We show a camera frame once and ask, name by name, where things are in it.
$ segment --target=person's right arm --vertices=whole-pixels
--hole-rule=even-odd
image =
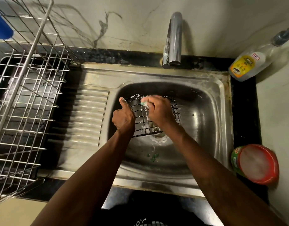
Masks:
[[[225,226],[286,225],[258,196],[177,124],[168,99],[149,96],[149,118],[185,157],[198,186]]]

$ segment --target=sink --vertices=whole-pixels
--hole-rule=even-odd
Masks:
[[[119,98],[135,94],[175,98],[186,132],[230,169],[233,128],[228,72],[93,63],[71,68],[66,81],[38,176],[68,179],[116,131],[111,119],[113,111],[121,108]],[[113,185],[204,197],[184,158],[162,132],[131,139]]]
[[[206,151],[216,156],[219,147],[219,114],[211,95],[196,86],[168,82],[134,83],[118,91],[112,111],[121,108],[118,102],[120,97],[129,99],[136,94],[175,98],[181,125]],[[110,122],[108,138],[111,138],[115,131],[116,127]],[[132,138],[121,167],[162,176],[192,177],[183,156],[165,133]]]

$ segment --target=blue object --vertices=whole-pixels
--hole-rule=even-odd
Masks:
[[[0,39],[9,39],[14,35],[14,31],[0,16]]]

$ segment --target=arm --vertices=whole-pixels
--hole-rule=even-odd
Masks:
[[[87,225],[103,205],[127,145],[135,131],[135,115],[123,98],[115,110],[115,134],[54,194],[31,226]]]
[[[149,118],[173,141],[224,225],[286,225],[259,197],[209,155],[177,124],[168,99],[149,96]]]

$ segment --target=bottle label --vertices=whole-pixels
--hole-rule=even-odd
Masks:
[[[252,56],[249,55],[243,55],[241,58],[239,58],[236,62],[234,62],[230,66],[231,72],[237,77],[240,78],[256,66],[255,59],[259,58],[256,53],[254,53]]]

